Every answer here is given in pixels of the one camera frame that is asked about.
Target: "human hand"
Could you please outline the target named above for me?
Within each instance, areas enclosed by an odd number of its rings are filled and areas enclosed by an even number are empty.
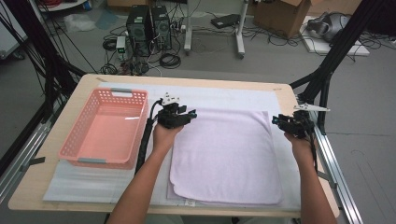
[[[291,142],[294,158],[299,166],[312,166],[314,159],[311,152],[311,144],[306,139],[294,137],[293,134],[285,133],[285,137]]]
[[[183,129],[183,127],[184,126],[180,126],[175,129],[167,129],[161,124],[157,124],[154,128],[153,150],[167,153],[174,144],[176,135]]]

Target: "computer tower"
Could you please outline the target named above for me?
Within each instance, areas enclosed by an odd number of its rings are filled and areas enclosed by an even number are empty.
[[[128,30],[134,56],[149,56],[149,44],[154,38],[149,6],[132,6],[126,21],[126,29]]]
[[[154,38],[157,49],[171,49],[172,37],[170,20],[165,6],[151,8],[152,22],[154,27]]]

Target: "plastic basket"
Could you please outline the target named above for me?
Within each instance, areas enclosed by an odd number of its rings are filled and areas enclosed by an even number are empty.
[[[76,166],[132,169],[148,111],[146,91],[93,90],[59,157]]]

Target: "gray floor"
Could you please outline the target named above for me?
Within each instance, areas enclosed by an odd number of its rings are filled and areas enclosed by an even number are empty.
[[[87,12],[94,21],[103,10]],[[208,19],[195,19],[205,26]],[[118,18],[107,30],[70,34],[73,41],[98,69],[104,63],[102,37],[125,23]],[[253,82],[291,83],[313,72],[323,60],[307,53],[304,44],[279,47],[269,44],[266,35],[245,38],[246,56],[235,54],[233,36],[194,33],[190,56],[180,52],[182,64],[176,70],[161,69],[163,77],[186,77]],[[70,44],[65,44],[69,59],[85,71],[91,68]],[[370,49],[369,57],[356,62],[345,58],[332,78],[326,131],[346,182],[364,223],[396,223],[396,51],[382,47]],[[157,70],[147,76],[157,77]],[[9,148],[44,98],[32,65],[28,60],[0,62],[0,156]],[[104,214],[38,213],[10,211],[6,198],[0,206],[1,223],[103,223]],[[189,218],[188,223],[208,223]],[[343,216],[339,223],[345,223]]]

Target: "metal stand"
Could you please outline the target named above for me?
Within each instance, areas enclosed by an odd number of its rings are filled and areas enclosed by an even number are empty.
[[[82,77],[86,74],[82,70],[75,67],[73,64],[67,62],[59,55],[56,48],[53,46],[50,38],[48,37],[46,31],[44,30],[40,20],[37,18],[34,8],[32,7],[32,5],[30,5],[29,1],[4,0],[4,3],[8,7],[12,15],[15,17],[22,30],[29,37],[30,41],[33,43],[33,46],[35,47],[36,51],[40,56],[39,59],[37,59],[36,56],[32,56],[31,53],[29,53],[29,49],[27,48],[26,44],[14,32],[14,29],[10,27],[5,20],[0,18],[0,22],[9,30],[11,35],[14,36],[17,42],[26,51],[26,54],[32,61],[35,70],[40,71],[41,75],[45,77],[46,99],[44,104],[38,109],[35,116],[28,123],[25,129],[23,129],[20,136],[15,140],[11,148],[2,158],[2,160],[0,160],[0,176],[3,175],[7,167],[21,152],[23,144],[26,142],[31,133],[37,132],[33,132],[33,130],[40,122],[40,125],[45,130],[43,132],[46,132],[47,126],[45,126],[44,123],[51,122],[50,118],[55,116],[54,103],[57,99],[61,98],[60,94],[70,95],[73,92],[74,88],[77,86],[77,83],[71,76],[70,72],[74,73],[79,77]],[[38,136],[38,138],[40,139],[40,141],[43,141],[44,139],[41,134]],[[37,145],[34,151],[29,152],[29,154],[33,155],[34,153],[36,153],[36,150],[38,148],[39,145]],[[13,166],[11,169],[14,169],[12,172],[16,172],[18,167]]]
[[[329,54],[323,60],[319,68],[310,75],[303,77],[293,83],[292,88],[300,87],[308,83],[304,92],[298,95],[299,101],[313,104],[316,96],[320,93],[319,106],[327,107],[329,97],[330,79],[338,65],[347,56],[349,50],[353,47],[359,36],[366,28],[370,19],[379,12],[385,0],[362,0],[356,9],[352,18],[349,20],[346,28],[338,39],[335,40]],[[337,159],[332,152],[332,147],[324,130],[325,112],[311,112],[311,118],[316,121],[315,128],[316,137],[320,146],[320,153],[325,160],[326,168],[331,176],[331,183],[337,187],[337,195],[342,204],[348,223],[362,223],[361,215],[347,187],[347,182],[341,172]]]
[[[186,37],[184,40],[184,51],[186,51],[186,55],[190,54],[191,50],[191,39],[192,39],[192,26],[191,26],[191,16],[190,15],[190,4],[189,0],[187,0],[187,21],[186,21]]]
[[[329,54],[323,60],[319,68],[310,75],[290,84],[291,87],[295,89],[308,83],[304,92],[298,95],[300,101],[312,105],[316,96],[320,93],[319,106],[327,107],[332,74],[341,61],[347,56],[349,50],[354,46],[371,18],[378,12],[384,2],[384,0],[361,1],[361,4],[349,20],[346,28],[340,34],[339,38],[335,40]],[[322,134],[326,134],[324,130],[325,115],[325,112],[318,113],[318,126]]]
[[[245,57],[245,47],[242,38],[242,31],[244,29],[245,17],[248,11],[248,0],[244,0],[241,10],[241,18],[238,27],[235,29],[236,44],[238,46],[238,55],[241,59]],[[191,50],[191,39],[192,39],[192,26],[191,26],[191,14],[190,14],[190,4],[187,0],[187,20],[186,20],[186,36],[184,40],[184,51],[186,55],[190,55]]]
[[[244,29],[245,17],[248,11],[248,0],[244,0],[244,5],[242,5],[241,19],[239,21],[239,26],[235,30],[236,45],[238,46],[238,55],[241,59],[245,57],[245,47],[244,40],[242,38],[242,30]]]

